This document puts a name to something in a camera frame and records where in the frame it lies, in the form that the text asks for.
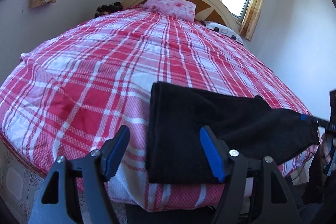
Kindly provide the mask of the right hand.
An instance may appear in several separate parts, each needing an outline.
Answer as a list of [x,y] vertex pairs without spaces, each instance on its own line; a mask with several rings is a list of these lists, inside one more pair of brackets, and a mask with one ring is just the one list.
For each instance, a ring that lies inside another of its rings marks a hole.
[[321,158],[322,158],[322,163],[324,164],[324,165],[327,165],[327,164],[329,164],[330,163],[330,161],[331,161],[331,157],[330,157],[330,148],[328,148],[328,144],[327,144],[327,134],[326,133],[324,133],[323,135],[322,135],[322,156],[321,156]]

